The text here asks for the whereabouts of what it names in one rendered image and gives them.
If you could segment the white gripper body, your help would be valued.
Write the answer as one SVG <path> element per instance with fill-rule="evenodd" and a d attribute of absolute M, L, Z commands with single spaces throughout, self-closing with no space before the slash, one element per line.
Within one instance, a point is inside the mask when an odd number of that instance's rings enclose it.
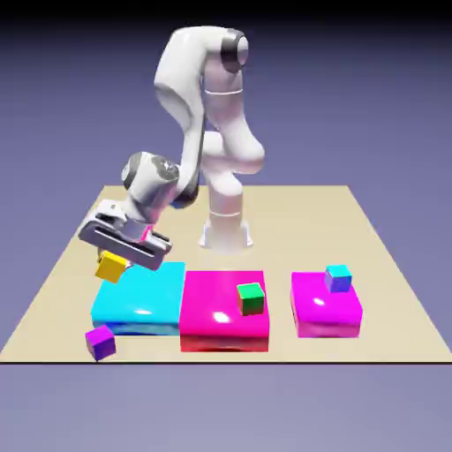
<path fill-rule="evenodd" d="M 128 219 L 120 208 L 96 208 L 82 223 L 79 239 L 150 270 L 158 269 L 172 249 L 167 237 Z"/>

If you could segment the small yellow cube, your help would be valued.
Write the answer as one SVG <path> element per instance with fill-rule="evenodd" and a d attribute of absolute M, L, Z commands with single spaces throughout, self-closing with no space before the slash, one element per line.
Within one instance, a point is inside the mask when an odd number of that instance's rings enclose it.
<path fill-rule="evenodd" d="M 128 260 L 112 252 L 101 251 L 95 275 L 110 283 L 118 283 L 128 267 Z"/>

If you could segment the small purple cube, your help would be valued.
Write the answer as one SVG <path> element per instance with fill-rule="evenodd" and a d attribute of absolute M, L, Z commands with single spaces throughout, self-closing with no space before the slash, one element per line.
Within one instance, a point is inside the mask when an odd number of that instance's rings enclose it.
<path fill-rule="evenodd" d="M 102 325 L 85 333 L 87 348 L 95 361 L 116 353 L 116 341 L 112 331 Z"/>

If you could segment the small green cube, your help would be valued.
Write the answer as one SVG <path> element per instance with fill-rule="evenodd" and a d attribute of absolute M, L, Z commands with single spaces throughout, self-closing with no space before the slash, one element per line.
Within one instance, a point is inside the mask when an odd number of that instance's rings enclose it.
<path fill-rule="evenodd" d="M 237 302 L 243 316 L 262 314 L 265 292 L 258 282 L 238 284 Z"/>

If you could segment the small blue cube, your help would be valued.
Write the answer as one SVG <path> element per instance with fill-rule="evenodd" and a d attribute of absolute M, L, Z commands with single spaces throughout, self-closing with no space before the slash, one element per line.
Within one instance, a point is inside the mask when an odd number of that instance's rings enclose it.
<path fill-rule="evenodd" d="M 351 287 L 352 275 L 344 264 L 327 265 L 325 284 L 331 293 L 348 292 Z"/>

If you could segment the large cyan box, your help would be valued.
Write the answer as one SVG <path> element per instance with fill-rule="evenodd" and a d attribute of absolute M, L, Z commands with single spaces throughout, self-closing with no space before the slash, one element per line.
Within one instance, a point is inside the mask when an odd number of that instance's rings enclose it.
<path fill-rule="evenodd" d="M 102 283 L 91 309 L 93 326 L 105 325 L 115 335 L 178 335 L 184 283 L 183 262 L 164 262 L 155 271 L 130 267 L 117 283 Z"/>

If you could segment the large pink box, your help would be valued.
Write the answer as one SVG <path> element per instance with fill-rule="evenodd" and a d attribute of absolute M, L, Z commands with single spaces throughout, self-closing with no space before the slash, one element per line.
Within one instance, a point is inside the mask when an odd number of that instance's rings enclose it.
<path fill-rule="evenodd" d="M 254 311 L 242 313 L 247 298 L 239 286 L 257 284 L 252 294 L 261 301 Z M 190 270 L 179 317 L 182 352 L 267 352 L 269 314 L 264 273 L 261 270 Z"/>

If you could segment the large magenta box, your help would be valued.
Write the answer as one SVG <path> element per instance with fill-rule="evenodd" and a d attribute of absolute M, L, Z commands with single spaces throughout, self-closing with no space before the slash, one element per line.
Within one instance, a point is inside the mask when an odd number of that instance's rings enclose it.
<path fill-rule="evenodd" d="M 363 307 L 351 283 L 333 292 L 325 272 L 293 272 L 290 304 L 299 338 L 359 336 Z"/>

